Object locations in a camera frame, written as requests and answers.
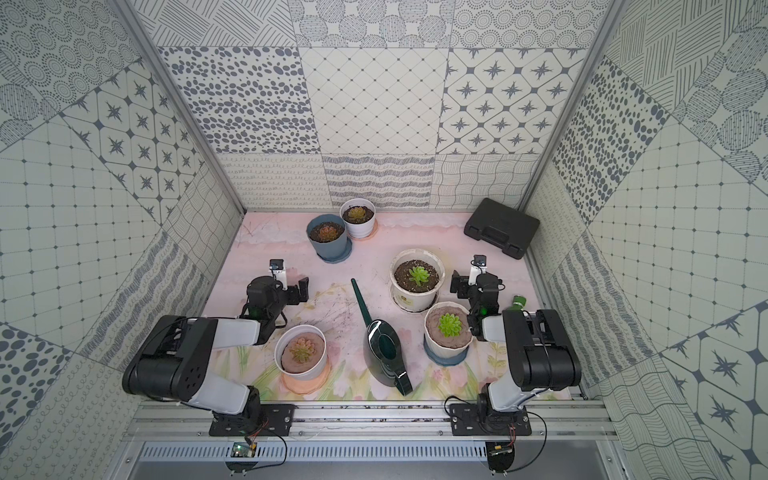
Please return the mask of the white pot bright green succulent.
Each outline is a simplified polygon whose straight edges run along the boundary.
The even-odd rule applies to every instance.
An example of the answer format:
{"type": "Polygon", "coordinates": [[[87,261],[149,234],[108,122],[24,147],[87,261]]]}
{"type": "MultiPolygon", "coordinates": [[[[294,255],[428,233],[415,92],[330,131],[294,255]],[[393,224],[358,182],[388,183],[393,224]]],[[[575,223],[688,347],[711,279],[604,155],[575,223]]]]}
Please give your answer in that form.
{"type": "Polygon", "coordinates": [[[427,311],[423,345],[433,362],[456,366],[466,359],[474,339],[468,314],[465,307],[455,302],[438,302],[427,311]]]}

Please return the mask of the white pot pink succulent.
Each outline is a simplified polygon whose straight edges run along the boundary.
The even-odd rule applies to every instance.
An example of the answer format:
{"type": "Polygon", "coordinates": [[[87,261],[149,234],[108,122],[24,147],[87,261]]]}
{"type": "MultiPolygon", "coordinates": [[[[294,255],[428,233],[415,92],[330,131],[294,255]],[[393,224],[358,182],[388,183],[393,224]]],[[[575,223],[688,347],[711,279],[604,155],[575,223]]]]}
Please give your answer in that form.
{"type": "Polygon", "coordinates": [[[298,325],[283,334],[274,359],[283,384],[297,395],[318,391],[331,373],[325,335],[312,325],[298,325]]]}

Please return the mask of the blue-grey pot red succulent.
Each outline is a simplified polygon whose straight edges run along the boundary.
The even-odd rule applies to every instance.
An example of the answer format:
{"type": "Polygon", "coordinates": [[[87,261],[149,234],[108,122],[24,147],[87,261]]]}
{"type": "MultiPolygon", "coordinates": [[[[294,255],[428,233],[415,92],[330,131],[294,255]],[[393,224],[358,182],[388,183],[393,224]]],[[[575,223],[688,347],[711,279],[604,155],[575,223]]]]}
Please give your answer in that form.
{"type": "Polygon", "coordinates": [[[323,214],[315,217],[308,223],[306,234],[317,256],[326,263],[341,263],[352,252],[352,241],[338,215],[323,214]]]}

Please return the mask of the white pot yellow-brown succulent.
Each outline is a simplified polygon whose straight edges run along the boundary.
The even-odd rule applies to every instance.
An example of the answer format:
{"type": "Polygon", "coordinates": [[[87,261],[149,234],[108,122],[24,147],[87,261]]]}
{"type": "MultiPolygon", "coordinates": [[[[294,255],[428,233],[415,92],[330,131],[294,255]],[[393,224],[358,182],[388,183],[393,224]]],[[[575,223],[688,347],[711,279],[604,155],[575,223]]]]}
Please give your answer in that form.
{"type": "Polygon", "coordinates": [[[340,207],[340,216],[349,237],[361,240],[373,234],[376,226],[376,207],[371,201],[363,198],[350,199],[340,207]]]}

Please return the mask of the dark green watering can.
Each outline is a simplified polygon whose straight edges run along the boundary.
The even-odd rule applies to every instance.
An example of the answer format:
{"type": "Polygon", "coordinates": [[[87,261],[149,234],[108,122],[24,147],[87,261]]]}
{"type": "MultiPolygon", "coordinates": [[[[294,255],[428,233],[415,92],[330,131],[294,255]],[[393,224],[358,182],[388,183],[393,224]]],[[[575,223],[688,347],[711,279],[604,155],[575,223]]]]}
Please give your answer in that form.
{"type": "Polygon", "coordinates": [[[373,319],[354,278],[351,285],[366,327],[363,352],[369,372],[379,383],[394,387],[402,396],[411,394],[413,386],[396,330],[385,320],[373,319]]]}

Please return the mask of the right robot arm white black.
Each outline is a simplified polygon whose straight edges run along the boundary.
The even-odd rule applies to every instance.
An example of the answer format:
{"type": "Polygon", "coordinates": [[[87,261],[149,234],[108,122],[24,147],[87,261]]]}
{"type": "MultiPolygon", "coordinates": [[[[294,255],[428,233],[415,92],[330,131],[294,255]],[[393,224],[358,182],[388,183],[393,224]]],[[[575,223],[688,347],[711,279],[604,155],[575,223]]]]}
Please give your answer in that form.
{"type": "Polygon", "coordinates": [[[498,301],[503,287],[490,273],[452,273],[450,291],[469,302],[470,332],[480,342],[505,345],[508,367],[480,389],[476,401],[448,405],[455,436],[529,436],[526,403],[581,382],[581,364],[558,312],[503,310],[498,301]]]}

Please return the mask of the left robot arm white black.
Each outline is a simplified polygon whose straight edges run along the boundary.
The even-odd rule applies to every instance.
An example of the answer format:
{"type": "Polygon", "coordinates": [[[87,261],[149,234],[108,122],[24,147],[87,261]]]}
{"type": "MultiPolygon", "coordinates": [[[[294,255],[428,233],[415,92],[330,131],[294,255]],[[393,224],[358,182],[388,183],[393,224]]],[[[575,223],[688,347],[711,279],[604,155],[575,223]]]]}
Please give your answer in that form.
{"type": "Polygon", "coordinates": [[[256,387],[211,373],[209,363],[215,350],[266,344],[279,328],[277,320],[285,317],[285,307],[308,297],[307,277],[289,285],[278,275],[261,276],[247,286],[237,318],[164,315],[129,361],[122,388],[131,395],[211,412],[211,437],[286,436],[295,405],[264,406],[256,387]]]}

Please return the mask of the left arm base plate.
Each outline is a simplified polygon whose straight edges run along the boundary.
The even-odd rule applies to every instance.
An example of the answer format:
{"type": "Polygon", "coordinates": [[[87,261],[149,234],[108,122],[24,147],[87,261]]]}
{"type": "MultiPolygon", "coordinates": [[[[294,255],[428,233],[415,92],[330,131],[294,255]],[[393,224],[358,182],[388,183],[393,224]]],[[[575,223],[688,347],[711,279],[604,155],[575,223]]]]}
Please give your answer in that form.
{"type": "Polygon", "coordinates": [[[294,404],[248,404],[240,414],[213,413],[208,434],[211,437],[246,437],[259,432],[280,436],[290,433],[296,406],[294,404]]]}

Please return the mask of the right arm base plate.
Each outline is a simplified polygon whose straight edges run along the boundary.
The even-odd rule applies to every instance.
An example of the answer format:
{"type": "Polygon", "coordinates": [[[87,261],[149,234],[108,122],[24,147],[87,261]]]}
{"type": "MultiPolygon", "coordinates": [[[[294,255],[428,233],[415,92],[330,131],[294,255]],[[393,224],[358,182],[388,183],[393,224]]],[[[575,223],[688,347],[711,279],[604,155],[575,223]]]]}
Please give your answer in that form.
{"type": "Polygon", "coordinates": [[[532,428],[526,411],[481,413],[476,404],[455,402],[445,406],[454,436],[530,436],[532,428]]]}

